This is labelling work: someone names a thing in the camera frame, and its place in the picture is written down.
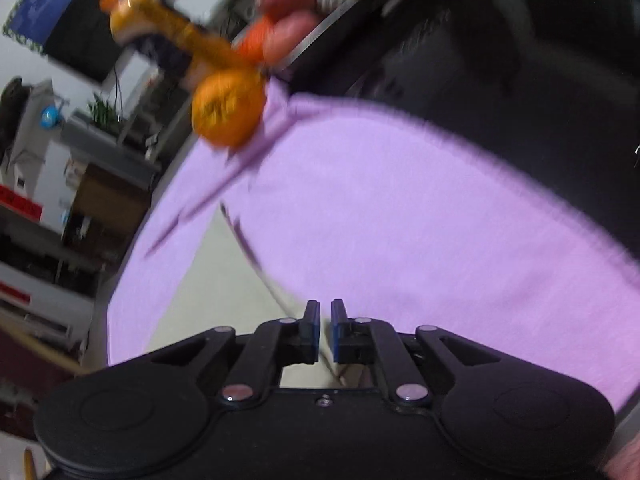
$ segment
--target banner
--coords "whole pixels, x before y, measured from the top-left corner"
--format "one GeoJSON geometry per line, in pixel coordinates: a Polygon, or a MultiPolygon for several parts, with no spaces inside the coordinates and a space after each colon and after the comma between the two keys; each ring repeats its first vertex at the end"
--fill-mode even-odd
{"type": "Polygon", "coordinates": [[[9,208],[36,223],[42,218],[42,206],[18,195],[13,189],[0,184],[0,207],[9,208]]]}
{"type": "Polygon", "coordinates": [[[2,33],[42,53],[42,46],[69,3],[71,0],[18,0],[2,33]]]}

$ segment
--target purple towel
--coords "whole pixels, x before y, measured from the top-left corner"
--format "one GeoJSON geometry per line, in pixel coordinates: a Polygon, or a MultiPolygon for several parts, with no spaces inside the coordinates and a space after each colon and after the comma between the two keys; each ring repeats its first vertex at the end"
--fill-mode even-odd
{"type": "Polygon", "coordinates": [[[586,381],[640,382],[640,272],[591,221],[481,150],[373,104],[270,87],[227,161],[200,143],[109,311],[110,360],[140,354],[223,200],[265,272],[328,313],[437,324],[586,381]]]}

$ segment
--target red label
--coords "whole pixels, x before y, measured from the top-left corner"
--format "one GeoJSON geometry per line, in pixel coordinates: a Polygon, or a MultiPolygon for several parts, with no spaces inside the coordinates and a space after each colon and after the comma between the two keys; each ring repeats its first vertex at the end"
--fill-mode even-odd
{"type": "Polygon", "coordinates": [[[12,189],[2,185],[0,185],[0,205],[12,209],[34,222],[40,222],[40,218],[42,217],[41,205],[18,195],[12,189]]]}
{"type": "Polygon", "coordinates": [[[0,282],[0,294],[5,294],[11,298],[14,298],[14,300],[18,300],[24,304],[31,303],[31,296],[29,294],[25,294],[24,292],[21,292],[20,290],[17,290],[16,288],[13,288],[12,286],[9,286],[3,282],[0,282]]]}

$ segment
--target green plant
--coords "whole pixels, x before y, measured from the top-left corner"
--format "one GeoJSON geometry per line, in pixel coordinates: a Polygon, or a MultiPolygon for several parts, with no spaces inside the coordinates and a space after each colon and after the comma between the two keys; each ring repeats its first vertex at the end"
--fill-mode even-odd
{"type": "Polygon", "coordinates": [[[91,118],[96,126],[105,131],[118,131],[120,129],[120,119],[116,108],[111,106],[97,93],[94,92],[94,100],[88,103],[91,118]]]}

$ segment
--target blue poster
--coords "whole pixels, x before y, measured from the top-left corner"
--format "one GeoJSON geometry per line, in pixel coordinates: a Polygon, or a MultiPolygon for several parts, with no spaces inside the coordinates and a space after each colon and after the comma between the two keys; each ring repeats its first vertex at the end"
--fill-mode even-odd
{"type": "Polygon", "coordinates": [[[19,0],[2,31],[31,50],[42,52],[69,3],[71,0],[19,0]]]}

